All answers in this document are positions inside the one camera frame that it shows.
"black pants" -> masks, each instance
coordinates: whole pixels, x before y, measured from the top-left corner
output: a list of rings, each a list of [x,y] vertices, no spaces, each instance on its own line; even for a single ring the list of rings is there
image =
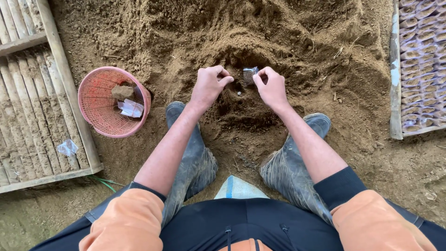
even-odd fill
[[[286,233],[280,227],[288,228]],[[320,217],[291,204],[272,199],[220,199],[183,207],[161,231],[164,250],[218,250],[231,242],[257,238],[272,250],[342,250],[338,233]],[[82,217],[32,251],[78,251],[90,233],[90,221]],[[446,250],[446,230],[424,221],[421,232],[437,250]]]

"person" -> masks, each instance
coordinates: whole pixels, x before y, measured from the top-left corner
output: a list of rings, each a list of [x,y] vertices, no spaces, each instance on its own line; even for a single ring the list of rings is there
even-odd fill
[[[253,76],[261,99],[289,130],[260,175],[290,203],[217,199],[183,206],[214,179],[217,162],[198,120],[234,78],[199,69],[190,101],[166,108],[168,132],[133,182],[56,236],[45,250],[446,250],[446,230],[368,190],[323,140],[329,118],[301,118],[285,79],[266,67]]]

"hand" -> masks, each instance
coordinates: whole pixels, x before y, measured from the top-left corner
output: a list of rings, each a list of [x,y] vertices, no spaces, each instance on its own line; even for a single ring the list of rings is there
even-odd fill
[[[256,83],[263,102],[274,112],[277,113],[280,108],[289,106],[285,93],[285,78],[271,67],[261,69],[252,76],[252,79]]]
[[[198,107],[204,113],[211,107],[223,88],[233,81],[234,78],[229,76],[229,72],[221,65],[208,67],[206,69],[200,68],[190,103],[193,103],[194,106]]]

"blue stripe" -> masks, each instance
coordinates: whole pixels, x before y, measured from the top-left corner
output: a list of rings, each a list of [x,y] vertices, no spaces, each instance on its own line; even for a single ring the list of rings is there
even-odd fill
[[[232,187],[234,186],[234,176],[231,175],[227,179],[226,198],[232,198]]]

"forearm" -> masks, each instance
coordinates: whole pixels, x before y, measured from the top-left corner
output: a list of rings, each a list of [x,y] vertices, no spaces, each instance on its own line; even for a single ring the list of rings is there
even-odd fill
[[[276,113],[291,133],[314,183],[348,166],[290,105],[278,108]]]
[[[203,113],[204,110],[199,106],[188,103],[134,181],[167,196],[192,131]]]

